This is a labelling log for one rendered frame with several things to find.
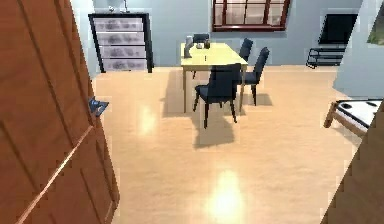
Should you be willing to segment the grey vase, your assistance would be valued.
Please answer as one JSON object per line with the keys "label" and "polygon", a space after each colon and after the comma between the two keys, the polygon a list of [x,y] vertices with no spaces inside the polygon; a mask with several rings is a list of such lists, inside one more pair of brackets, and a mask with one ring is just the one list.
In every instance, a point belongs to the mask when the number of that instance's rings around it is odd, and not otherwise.
{"label": "grey vase", "polygon": [[184,58],[192,58],[190,55],[190,49],[193,47],[193,36],[187,36],[184,46]]}

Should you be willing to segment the yellow wooden dining table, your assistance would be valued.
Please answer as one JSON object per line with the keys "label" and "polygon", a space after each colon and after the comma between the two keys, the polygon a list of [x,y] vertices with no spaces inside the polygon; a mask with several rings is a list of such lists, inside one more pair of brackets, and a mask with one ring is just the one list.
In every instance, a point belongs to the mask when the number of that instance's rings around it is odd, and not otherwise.
{"label": "yellow wooden dining table", "polygon": [[209,49],[197,49],[191,47],[189,49],[190,58],[186,57],[184,52],[185,44],[180,45],[181,48],[181,67],[182,67],[182,83],[183,83],[183,109],[187,109],[186,99],[186,78],[188,71],[209,71],[214,65],[241,64],[241,92],[239,100],[239,110],[242,110],[245,75],[248,63],[241,58],[229,45],[226,43],[212,43]]}

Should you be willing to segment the black television stand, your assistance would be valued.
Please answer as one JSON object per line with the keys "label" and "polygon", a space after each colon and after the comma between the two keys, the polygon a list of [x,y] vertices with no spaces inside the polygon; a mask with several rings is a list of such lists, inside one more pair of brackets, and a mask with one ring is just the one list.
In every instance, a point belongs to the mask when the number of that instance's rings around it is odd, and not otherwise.
{"label": "black television stand", "polygon": [[306,66],[315,69],[319,66],[339,66],[345,48],[311,48],[308,52]]}

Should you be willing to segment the black grey chest of drawers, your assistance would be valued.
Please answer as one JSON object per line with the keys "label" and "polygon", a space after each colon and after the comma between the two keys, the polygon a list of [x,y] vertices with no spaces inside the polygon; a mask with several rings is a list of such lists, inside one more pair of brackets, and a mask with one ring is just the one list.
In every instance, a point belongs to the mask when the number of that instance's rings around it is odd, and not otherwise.
{"label": "black grey chest of drawers", "polygon": [[91,13],[88,18],[102,73],[152,72],[154,57],[148,13]]}

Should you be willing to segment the red framed window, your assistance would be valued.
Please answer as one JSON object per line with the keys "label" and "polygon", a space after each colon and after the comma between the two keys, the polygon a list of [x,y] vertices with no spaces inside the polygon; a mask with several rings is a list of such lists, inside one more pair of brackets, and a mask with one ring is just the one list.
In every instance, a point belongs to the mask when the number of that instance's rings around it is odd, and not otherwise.
{"label": "red framed window", "polygon": [[285,31],[290,3],[291,0],[212,0],[212,31]]}

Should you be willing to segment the dark blue dining chair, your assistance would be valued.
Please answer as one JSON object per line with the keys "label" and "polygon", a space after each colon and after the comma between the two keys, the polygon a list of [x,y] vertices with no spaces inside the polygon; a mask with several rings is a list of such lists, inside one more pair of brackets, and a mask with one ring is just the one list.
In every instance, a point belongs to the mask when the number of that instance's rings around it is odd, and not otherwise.
{"label": "dark blue dining chair", "polygon": [[211,67],[209,82],[205,85],[195,87],[195,100],[193,111],[196,111],[199,99],[205,102],[204,106],[204,128],[208,124],[209,105],[218,103],[222,105],[228,102],[234,122],[237,122],[234,101],[236,99],[238,77],[241,64],[214,65]]}
{"label": "dark blue dining chair", "polygon": [[259,56],[257,58],[253,71],[247,72],[245,74],[245,84],[251,86],[251,92],[252,92],[254,103],[257,103],[256,86],[260,83],[263,69],[264,69],[264,66],[266,65],[269,54],[270,54],[269,49],[267,47],[263,47],[259,53]]}
{"label": "dark blue dining chair", "polygon": [[253,46],[252,40],[250,40],[248,38],[245,38],[243,40],[242,46],[241,46],[240,51],[239,51],[239,56],[242,59],[244,59],[245,61],[248,61],[248,59],[249,59],[249,56],[250,56],[250,53],[252,50],[252,46]]}
{"label": "dark blue dining chair", "polygon": [[193,43],[196,45],[197,43],[203,43],[206,39],[209,38],[208,33],[200,33],[200,34],[194,34],[193,35]]}

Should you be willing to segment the brown wooden room door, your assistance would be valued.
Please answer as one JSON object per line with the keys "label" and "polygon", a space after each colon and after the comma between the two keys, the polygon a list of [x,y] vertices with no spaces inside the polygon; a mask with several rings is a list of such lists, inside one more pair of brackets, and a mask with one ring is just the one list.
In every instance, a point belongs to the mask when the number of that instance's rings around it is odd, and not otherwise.
{"label": "brown wooden room door", "polygon": [[0,0],[0,224],[112,224],[92,98],[70,0]]}

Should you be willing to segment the black television set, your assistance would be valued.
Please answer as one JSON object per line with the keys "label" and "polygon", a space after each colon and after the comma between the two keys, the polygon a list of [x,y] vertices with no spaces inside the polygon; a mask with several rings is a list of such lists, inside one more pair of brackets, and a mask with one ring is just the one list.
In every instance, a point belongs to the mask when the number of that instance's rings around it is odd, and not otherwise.
{"label": "black television set", "polygon": [[356,19],[357,14],[327,14],[318,43],[346,45]]}

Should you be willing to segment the framed wall picture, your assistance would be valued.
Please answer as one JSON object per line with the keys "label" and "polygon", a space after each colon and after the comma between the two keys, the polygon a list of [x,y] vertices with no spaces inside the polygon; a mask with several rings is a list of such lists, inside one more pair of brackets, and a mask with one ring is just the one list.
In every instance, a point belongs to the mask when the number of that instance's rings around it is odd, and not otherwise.
{"label": "framed wall picture", "polygon": [[384,46],[384,2],[378,10],[378,14],[368,36],[367,42],[370,44]]}

